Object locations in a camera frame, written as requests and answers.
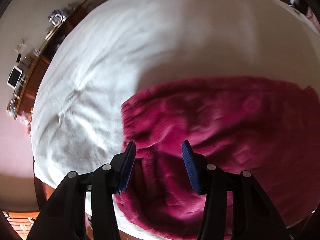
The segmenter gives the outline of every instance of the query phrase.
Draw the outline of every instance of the metal pin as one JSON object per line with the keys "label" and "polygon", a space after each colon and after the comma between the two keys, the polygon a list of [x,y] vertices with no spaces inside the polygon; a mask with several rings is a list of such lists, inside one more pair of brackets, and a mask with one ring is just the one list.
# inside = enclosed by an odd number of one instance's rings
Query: metal pin
{"label": "metal pin", "polygon": [[76,175],[77,175],[77,174],[76,174],[75,171],[70,171],[70,172],[68,173],[68,178],[74,178]]}
{"label": "metal pin", "polygon": [[207,165],[207,169],[208,169],[209,171],[214,171],[216,168],[217,168],[217,166],[214,165],[214,164],[208,164],[208,165]]}
{"label": "metal pin", "polygon": [[245,176],[246,178],[249,178],[251,176],[251,173],[249,171],[243,171],[242,175]]}
{"label": "metal pin", "polygon": [[105,164],[105,165],[102,166],[102,169],[103,169],[104,171],[108,171],[108,170],[110,170],[111,168],[112,168],[112,166],[111,166],[110,164]]}

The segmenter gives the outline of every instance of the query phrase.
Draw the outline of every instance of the pink blanket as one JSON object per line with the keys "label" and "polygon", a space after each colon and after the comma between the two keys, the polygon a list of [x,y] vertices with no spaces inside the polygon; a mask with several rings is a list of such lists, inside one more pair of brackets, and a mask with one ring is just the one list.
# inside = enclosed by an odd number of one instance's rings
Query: pink blanket
{"label": "pink blanket", "polygon": [[[181,156],[195,152],[224,171],[249,170],[286,225],[320,198],[320,104],[308,87],[252,77],[172,82],[123,104],[124,147],[136,142],[127,190],[116,201],[127,219],[170,239],[196,238],[205,196],[191,188]],[[228,198],[227,233],[232,221]]]}

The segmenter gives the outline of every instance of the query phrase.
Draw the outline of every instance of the wooden desk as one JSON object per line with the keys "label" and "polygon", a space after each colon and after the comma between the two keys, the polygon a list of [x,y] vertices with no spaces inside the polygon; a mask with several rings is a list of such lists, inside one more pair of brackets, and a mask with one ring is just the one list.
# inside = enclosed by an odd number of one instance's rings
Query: wooden desk
{"label": "wooden desk", "polygon": [[86,17],[87,12],[81,5],[77,6],[69,17],[55,27],[53,32],[47,36],[40,47],[40,54],[35,57],[31,62],[30,67],[26,72],[25,79],[21,85],[15,107],[13,117],[16,119],[22,112],[30,113],[34,106],[36,95],[40,87],[41,81],[46,73],[51,60],[55,54],[55,49],[59,40],[63,36],[67,36],[83,19]]}

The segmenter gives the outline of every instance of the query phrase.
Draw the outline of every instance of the white sheet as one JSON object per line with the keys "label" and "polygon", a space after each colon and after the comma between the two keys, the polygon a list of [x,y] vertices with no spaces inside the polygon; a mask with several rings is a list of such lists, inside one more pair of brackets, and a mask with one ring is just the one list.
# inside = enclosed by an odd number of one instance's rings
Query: white sheet
{"label": "white sheet", "polygon": [[[276,0],[107,1],[65,39],[41,83],[31,129],[35,175],[56,187],[69,171],[108,163],[121,152],[121,104],[154,84],[253,75],[319,93],[320,39],[303,21]],[[115,210],[120,230],[162,239]]]}

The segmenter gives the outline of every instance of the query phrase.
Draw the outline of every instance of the white picture frame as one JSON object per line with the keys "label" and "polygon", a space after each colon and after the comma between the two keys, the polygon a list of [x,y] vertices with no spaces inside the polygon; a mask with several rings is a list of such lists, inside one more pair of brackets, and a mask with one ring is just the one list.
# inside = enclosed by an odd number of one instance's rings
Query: white picture frame
{"label": "white picture frame", "polygon": [[[17,71],[20,73],[19,78],[18,78],[18,81],[17,81],[17,83],[16,83],[15,86],[13,86],[12,84],[9,83],[10,77],[11,77],[12,73],[14,72],[14,70],[17,70]],[[7,81],[7,85],[8,85],[9,87],[13,88],[13,89],[16,89],[17,84],[19,83],[19,80],[20,80],[20,78],[21,78],[21,75],[22,75],[22,70],[19,69],[17,66],[14,66],[13,69],[12,69],[12,71],[11,71],[11,73],[10,73],[10,75],[9,75],[9,78],[8,78],[8,81]]]}

